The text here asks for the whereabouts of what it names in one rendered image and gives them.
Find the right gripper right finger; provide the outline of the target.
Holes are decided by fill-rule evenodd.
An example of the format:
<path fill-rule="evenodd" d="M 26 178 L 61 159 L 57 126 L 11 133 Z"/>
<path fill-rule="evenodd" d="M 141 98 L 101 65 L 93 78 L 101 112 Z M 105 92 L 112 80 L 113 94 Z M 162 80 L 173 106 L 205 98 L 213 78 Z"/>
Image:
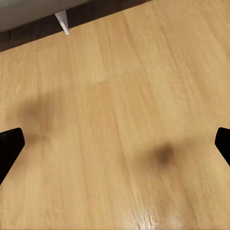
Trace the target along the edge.
<path fill-rule="evenodd" d="M 230 129 L 223 127 L 218 129 L 215 145 L 230 166 Z"/>

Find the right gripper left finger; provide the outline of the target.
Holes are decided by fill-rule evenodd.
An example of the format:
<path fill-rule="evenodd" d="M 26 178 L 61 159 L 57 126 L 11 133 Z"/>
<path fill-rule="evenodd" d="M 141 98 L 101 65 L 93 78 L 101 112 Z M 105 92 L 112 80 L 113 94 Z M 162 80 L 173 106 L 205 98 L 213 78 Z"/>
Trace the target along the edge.
<path fill-rule="evenodd" d="M 0 185 L 25 145 L 21 128 L 0 133 Z"/>

